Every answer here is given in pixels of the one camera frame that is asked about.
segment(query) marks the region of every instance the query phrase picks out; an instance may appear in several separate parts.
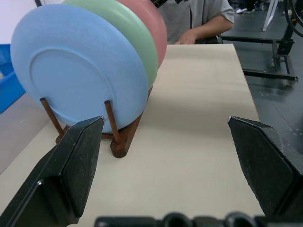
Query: plate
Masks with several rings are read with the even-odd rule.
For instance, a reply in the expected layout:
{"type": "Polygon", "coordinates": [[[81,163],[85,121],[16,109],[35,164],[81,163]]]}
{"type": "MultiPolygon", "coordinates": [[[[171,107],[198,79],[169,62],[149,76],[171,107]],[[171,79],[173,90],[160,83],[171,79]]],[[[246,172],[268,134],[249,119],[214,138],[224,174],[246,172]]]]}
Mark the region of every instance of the plate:
{"type": "Polygon", "coordinates": [[[23,88],[42,107],[45,97],[58,120],[72,126],[104,116],[110,100],[118,128],[144,110],[147,76],[139,55],[110,23],[79,7],[38,7],[18,23],[11,58],[23,88]]]}
{"type": "Polygon", "coordinates": [[[158,72],[158,53],[152,35],[144,23],[116,0],[66,0],[69,4],[96,13],[118,29],[139,54],[152,87],[158,72]]]}
{"type": "Polygon", "coordinates": [[[167,47],[167,30],[161,13],[151,0],[117,0],[134,12],[150,31],[158,51],[161,66],[167,47]]]}

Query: wooden peg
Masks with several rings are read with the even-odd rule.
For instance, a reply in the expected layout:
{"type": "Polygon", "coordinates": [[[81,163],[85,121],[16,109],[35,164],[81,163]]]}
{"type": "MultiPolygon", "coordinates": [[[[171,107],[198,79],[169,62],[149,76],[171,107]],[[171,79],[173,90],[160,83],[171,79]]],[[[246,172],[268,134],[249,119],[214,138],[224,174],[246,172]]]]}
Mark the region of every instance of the wooden peg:
{"type": "Polygon", "coordinates": [[[119,135],[119,132],[118,132],[115,116],[114,116],[113,109],[112,109],[112,106],[110,104],[110,101],[108,101],[108,100],[105,101],[104,105],[105,105],[105,108],[106,108],[106,112],[107,112],[107,115],[108,115],[110,126],[112,127],[114,140],[117,144],[119,144],[119,143],[121,143],[120,135],[119,135]]]}
{"type": "MultiPolygon", "coordinates": [[[[151,94],[151,90],[152,90],[152,87],[148,92],[148,97],[151,94]]],[[[134,120],[132,123],[130,123],[128,126],[126,126],[125,128],[122,128],[118,131],[118,134],[120,137],[120,143],[117,143],[116,140],[112,140],[112,142],[110,144],[110,148],[112,150],[114,157],[123,158],[127,155],[127,152],[131,146],[131,143],[133,141],[134,135],[136,133],[136,130],[138,128],[142,115],[143,115],[143,113],[141,113],[140,116],[136,120],[134,120]]]]}
{"type": "Polygon", "coordinates": [[[60,139],[62,139],[62,137],[64,136],[64,131],[61,128],[61,125],[59,124],[55,114],[53,113],[51,107],[49,106],[46,98],[40,98],[40,102],[42,103],[44,109],[46,110],[47,115],[49,116],[49,118],[51,119],[53,125],[55,126],[55,128],[57,129],[57,132],[59,133],[59,137],[60,139]]]}
{"type": "Polygon", "coordinates": [[[103,140],[113,140],[114,139],[114,135],[110,134],[110,133],[103,133],[102,134],[102,139],[103,140]]]}

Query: table surface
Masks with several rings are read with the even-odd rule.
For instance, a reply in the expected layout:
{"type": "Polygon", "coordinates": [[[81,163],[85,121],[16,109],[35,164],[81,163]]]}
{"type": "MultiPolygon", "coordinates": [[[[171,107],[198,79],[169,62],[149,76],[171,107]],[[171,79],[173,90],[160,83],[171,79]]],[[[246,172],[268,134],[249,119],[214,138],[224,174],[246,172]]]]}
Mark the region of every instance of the table surface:
{"type": "MultiPolygon", "coordinates": [[[[114,158],[110,142],[101,142],[77,226],[93,226],[100,215],[262,214],[241,171],[231,115],[258,120],[233,45],[168,46],[127,156],[114,158]]],[[[0,213],[56,137],[49,122],[0,175],[0,213]]]]}
{"type": "Polygon", "coordinates": [[[0,114],[0,174],[48,122],[27,93],[0,114]]]}

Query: person's arm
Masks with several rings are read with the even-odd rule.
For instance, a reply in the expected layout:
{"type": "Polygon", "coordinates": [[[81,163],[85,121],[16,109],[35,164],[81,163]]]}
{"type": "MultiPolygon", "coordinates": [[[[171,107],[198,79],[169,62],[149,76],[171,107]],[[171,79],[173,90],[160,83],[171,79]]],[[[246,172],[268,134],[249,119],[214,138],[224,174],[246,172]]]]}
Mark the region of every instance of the person's arm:
{"type": "Polygon", "coordinates": [[[233,23],[231,21],[227,20],[224,16],[219,15],[202,26],[186,31],[175,44],[195,44],[198,39],[214,37],[231,30],[232,26],[233,23]]]}

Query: metal frame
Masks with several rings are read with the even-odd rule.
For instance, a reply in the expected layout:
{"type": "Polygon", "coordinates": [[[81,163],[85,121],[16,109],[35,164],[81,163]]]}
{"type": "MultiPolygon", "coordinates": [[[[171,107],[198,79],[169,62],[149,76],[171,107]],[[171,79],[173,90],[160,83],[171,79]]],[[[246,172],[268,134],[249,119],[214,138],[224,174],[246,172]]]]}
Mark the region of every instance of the metal frame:
{"type": "Polygon", "coordinates": [[[279,39],[265,39],[265,38],[250,38],[250,37],[236,37],[236,36],[221,36],[223,40],[226,41],[236,41],[236,42],[247,42],[247,43],[259,43],[259,44],[272,44],[272,51],[273,51],[273,62],[275,66],[276,73],[266,72],[266,71],[258,71],[258,70],[251,70],[243,68],[244,75],[252,76],[252,77],[262,77],[262,78],[269,78],[269,79],[286,79],[297,81],[298,77],[294,74],[294,69],[292,66],[292,62],[290,57],[287,54],[280,54],[278,51],[278,44],[283,45],[287,50],[284,51],[290,52],[294,41],[290,40],[279,40],[279,39]],[[277,73],[277,70],[280,65],[281,58],[284,59],[285,66],[286,66],[286,74],[277,73]]]}
{"type": "MultiPolygon", "coordinates": [[[[303,0],[297,0],[295,3],[296,12],[301,12],[303,9],[303,0]]],[[[294,14],[291,16],[291,21],[293,26],[296,26],[297,21],[294,18],[294,14]]],[[[253,77],[262,77],[269,79],[286,79],[290,83],[289,85],[293,85],[294,82],[298,81],[298,77],[295,76],[293,65],[290,57],[288,56],[292,46],[294,44],[294,40],[292,39],[294,31],[288,25],[284,36],[281,40],[278,39],[264,39],[264,38],[252,38],[252,37],[235,37],[235,36],[221,36],[223,40],[226,41],[236,41],[236,42],[249,42],[249,43],[260,43],[260,44],[271,44],[272,52],[273,52],[273,63],[275,67],[275,73],[266,72],[266,71],[258,71],[251,69],[243,69],[243,72],[246,76],[253,77]],[[284,59],[284,63],[286,66],[287,73],[278,73],[277,70],[280,68],[281,58],[284,59]]]]}

